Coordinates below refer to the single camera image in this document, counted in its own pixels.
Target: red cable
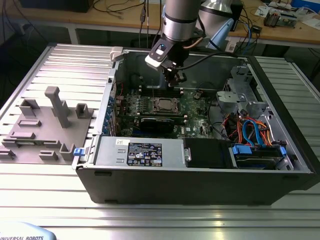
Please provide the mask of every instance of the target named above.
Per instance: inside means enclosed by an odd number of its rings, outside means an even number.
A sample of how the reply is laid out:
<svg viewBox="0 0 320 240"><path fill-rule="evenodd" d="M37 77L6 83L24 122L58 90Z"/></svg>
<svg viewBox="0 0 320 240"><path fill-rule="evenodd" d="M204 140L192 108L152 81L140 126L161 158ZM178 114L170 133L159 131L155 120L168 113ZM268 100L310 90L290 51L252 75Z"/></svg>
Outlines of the red cable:
<svg viewBox="0 0 320 240"><path fill-rule="evenodd" d="M124 90L124 84L123 84L123 83L121 83L121 92L120 92L119 97L122 95L123 90Z"/></svg>

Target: blue latch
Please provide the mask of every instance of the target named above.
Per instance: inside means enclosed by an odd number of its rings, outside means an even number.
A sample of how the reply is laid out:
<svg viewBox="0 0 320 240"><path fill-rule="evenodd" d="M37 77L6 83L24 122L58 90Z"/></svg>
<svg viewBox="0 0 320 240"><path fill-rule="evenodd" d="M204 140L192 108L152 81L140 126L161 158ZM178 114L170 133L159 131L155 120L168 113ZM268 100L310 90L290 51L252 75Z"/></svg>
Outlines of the blue latch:
<svg viewBox="0 0 320 240"><path fill-rule="evenodd" d="M73 151L73 156L75 157L83 157L86 155L86 151L83 147L80 147L80 148L76 148L74 151Z"/></svg>
<svg viewBox="0 0 320 240"><path fill-rule="evenodd" d="M283 146L280 147L280 152L282 153L283 157L287 155L287 150Z"/></svg>
<svg viewBox="0 0 320 240"><path fill-rule="evenodd" d="M252 154L250 146L246 146L246 145L234 145L232 147L232 152L234 155L236 155L236 154Z"/></svg>

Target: black plastic cover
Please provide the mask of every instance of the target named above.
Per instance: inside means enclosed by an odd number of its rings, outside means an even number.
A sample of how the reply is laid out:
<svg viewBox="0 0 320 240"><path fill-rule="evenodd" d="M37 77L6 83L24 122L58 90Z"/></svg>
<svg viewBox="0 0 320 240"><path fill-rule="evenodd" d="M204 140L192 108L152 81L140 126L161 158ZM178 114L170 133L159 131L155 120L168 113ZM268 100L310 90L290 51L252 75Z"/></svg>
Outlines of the black plastic cover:
<svg viewBox="0 0 320 240"><path fill-rule="evenodd" d="M190 150L188 168L230 169L230 141L207 138L184 138L184 148Z"/></svg>

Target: wooden workbench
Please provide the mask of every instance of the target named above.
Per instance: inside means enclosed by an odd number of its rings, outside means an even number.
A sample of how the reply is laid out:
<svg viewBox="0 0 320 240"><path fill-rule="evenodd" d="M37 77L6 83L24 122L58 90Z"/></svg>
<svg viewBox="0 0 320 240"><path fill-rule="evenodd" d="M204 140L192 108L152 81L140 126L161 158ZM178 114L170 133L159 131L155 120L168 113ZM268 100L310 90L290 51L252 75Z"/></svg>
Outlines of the wooden workbench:
<svg viewBox="0 0 320 240"><path fill-rule="evenodd" d="M106 0L108 5L119 3L119 0ZM253 24L262 27L259 38L259 43L279 44L297 47L312 47L319 48L320 46L320 31L298 22L295 28L289 27L266 27L263 24L263 17L255 16L256 8L263 5L260 0L243 0L248 17L252 20ZM117 5L113 10L126 8L129 6L139 4L139 0L130 0L124 5ZM96 7L101 10L106 10L105 0L101 0L96 4ZM32 22L37 24L65 27L68 28L71 42L78 43L76 29L96 29L106 31L118 32L135 32L137 33L140 28L140 14L142 6L136 6L123 11L122 19L110 15L105 12L99 12L91 8L87 13L77 13L59 10L46 10L46 9L31 9L20 8L23 14ZM12 21L19 23L26 23L20 13L17 11L12 3L12 0L7 0L7 13ZM154 34L159 28L159 4L149 5L149 28L150 33ZM147 23L143 24L143 33L147 28ZM242 23L239 23L236 31L230 32L228 39L239 41L247 35Z"/></svg>

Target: table leg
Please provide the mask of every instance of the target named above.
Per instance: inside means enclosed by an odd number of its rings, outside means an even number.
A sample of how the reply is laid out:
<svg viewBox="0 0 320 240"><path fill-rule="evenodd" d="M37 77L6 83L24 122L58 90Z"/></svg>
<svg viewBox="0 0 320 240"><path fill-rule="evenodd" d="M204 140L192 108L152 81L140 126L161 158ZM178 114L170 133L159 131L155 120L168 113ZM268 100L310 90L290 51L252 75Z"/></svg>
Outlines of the table leg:
<svg viewBox="0 0 320 240"><path fill-rule="evenodd" d="M79 44L79 37L76 31L76 28L74 26L68 26L68 32L71 40L71 44Z"/></svg>

